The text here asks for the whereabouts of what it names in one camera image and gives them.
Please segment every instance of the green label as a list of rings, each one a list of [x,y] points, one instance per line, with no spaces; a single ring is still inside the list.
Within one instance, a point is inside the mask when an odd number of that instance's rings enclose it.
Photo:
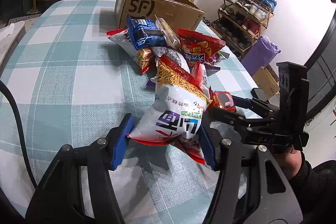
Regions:
[[[202,114],[198,112],[188,112],[188,111],[181,111],[182,116],[188,116],[193,118],[202,119]]]

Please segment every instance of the metal screw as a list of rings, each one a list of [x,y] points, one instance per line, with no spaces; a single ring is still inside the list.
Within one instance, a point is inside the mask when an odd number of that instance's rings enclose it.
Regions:
[[[100,145],[106,144],[107,140],[105,138],[100,138],[97,140],[97,143]]]
[[[230,139],[223,139],[222,143],[225,145],[231,145],[231,140]]]
[[[62,151],[69,151],[71,146],[69,144],[65,144],[62,146]]]
[[[259,145],[259,146],[258,146],[258,149],[259,149],[259,151],[261,151],[261,152],[266,152],[266,151],[267,151],[267,147],[264,146],[264,145]]]

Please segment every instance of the red shoe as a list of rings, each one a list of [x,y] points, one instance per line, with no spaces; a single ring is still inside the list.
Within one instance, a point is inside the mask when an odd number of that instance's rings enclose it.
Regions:
[[[250,20],[250,23],[251,23],[251,26],[250,26],[250,28],[248,30],[248,33],[250,35],[256,35],[256,34],[258,34],[259,30],[260,30],[260,26],[256,22],[254,22],[253,20]]]
[[[244,23],[242,24],[243,29],[248,30],[251,26],[251,21],[252,21],[251,19],[246,18],[244,20]]]

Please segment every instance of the blue gripper pad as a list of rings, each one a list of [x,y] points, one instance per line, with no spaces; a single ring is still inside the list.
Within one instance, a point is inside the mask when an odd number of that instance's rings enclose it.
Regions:
[[[218,163],[215,157],[215,148],[210,140],[210,137],[204,127],[199,128],[199,144],[201,145],[205,162],[212,170],[218,169]]]
[[[117,167],[122,163],[126,149],[129,143],[128,134],[134,128],[134,116],[131,114],[126,114],[124,119],[122,120],[120,126],[118,127],[116,134],[118,135],[118,139],[115,142],[113,147],[113,157],[111,161],[111,167],[113,170],[117,169]]]

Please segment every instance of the barcode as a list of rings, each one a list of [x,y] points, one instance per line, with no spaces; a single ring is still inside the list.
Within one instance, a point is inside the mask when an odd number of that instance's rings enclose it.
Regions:
[[[136,21],[137,24],[147,25],[147,23],[144,19],[136,19],[135,21]]]

